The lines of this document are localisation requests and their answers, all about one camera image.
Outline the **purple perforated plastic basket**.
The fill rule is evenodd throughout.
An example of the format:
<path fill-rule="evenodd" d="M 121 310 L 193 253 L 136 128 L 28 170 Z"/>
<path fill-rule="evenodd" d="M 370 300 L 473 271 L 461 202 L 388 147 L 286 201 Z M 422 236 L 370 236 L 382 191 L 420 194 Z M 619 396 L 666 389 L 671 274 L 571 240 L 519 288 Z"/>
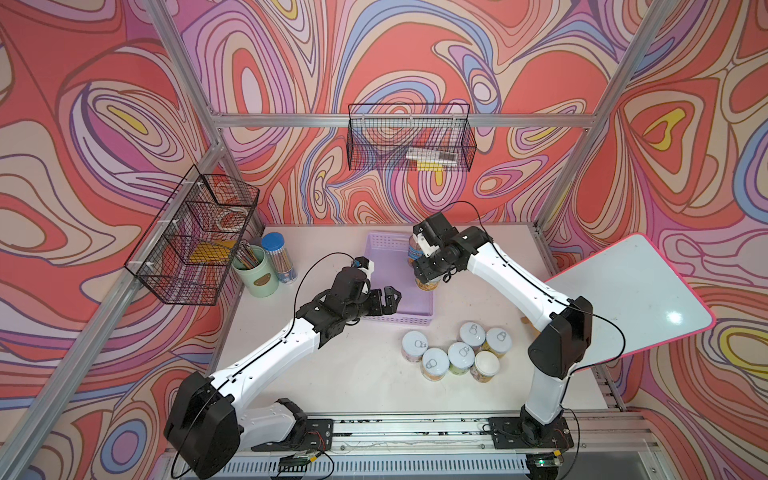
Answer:
<path fill-rule="evenodd" d="M 372 287 L 384 290 L 391 286 L 401 294 L 395 314 L 372 317 L 372 320 L 426 327 L 433 319 L 434 294 L 417 286 L 408 263 L 409 238 L 401 232 L 373 231 L 367 235 L 364 256 L 374 263 Z"/>

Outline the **pink label can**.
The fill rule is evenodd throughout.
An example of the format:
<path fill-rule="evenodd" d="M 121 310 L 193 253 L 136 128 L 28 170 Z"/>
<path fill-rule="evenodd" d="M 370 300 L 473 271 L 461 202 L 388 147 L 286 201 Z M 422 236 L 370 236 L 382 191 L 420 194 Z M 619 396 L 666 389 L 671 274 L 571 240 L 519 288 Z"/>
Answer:
<path fill-rule="evenodd" d="M 401 354 L 408 362 L 420 362 L 428 348 L 428 339 L 426 335 L 420 331 L 411 330 L 406 332 L 402 337 Z"/>

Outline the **blue label soup can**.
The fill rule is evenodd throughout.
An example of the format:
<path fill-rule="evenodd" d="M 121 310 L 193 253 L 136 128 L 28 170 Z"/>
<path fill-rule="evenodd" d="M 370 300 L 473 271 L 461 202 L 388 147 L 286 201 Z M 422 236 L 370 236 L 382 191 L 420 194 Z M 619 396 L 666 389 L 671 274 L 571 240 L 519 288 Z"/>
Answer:
<path fill-rule="evenodd" d="M 411 235 L 408 238 L 408 253 L 407 253 L 408 264 L 413 264 L 422 255 L 423 255 L 423 251 L 419 246 L 417 239 L 413 235 Z"/>

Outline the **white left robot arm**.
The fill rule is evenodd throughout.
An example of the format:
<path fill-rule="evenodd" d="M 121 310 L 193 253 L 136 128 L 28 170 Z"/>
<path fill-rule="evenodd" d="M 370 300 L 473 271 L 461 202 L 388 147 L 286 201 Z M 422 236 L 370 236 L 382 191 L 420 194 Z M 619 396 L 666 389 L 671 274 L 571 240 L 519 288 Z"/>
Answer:
<path fill-rule="evenodd" d="M 289 367 L 325 346 L 363 317 L 397 312 L 402 294 L 392 286 L 374 289 L 372 269 L 343 267 L 332 286 L 299 307 L 278 334 L 234 364 L 181 383 L 164 437 L 200 479 L 217 474 L 242 448 L 286 441 L 302 411 L 280 399 L 263 408 L 251 402 Z"/>

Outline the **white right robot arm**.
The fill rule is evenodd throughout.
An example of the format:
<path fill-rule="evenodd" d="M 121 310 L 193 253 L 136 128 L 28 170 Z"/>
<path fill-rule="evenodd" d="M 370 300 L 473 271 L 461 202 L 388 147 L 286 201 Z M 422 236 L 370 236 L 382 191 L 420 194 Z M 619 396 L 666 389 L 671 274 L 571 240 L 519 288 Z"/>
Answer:
<path fill-rule="evenodd" d="M 576 366 L 592 340 L 593 306 L 549 287 L 511 259 L 482 227 L 462 231 L 436 213 L 412 229 L 422 250 L 413 263 L 423 283 L 468 271 L 511 301 L 538 336 L 528 347 L 534 366 L 528 398 L 520 410 L 520 434 L 529 446 L 542 446 L 562 419 L 562 401 Z"/>

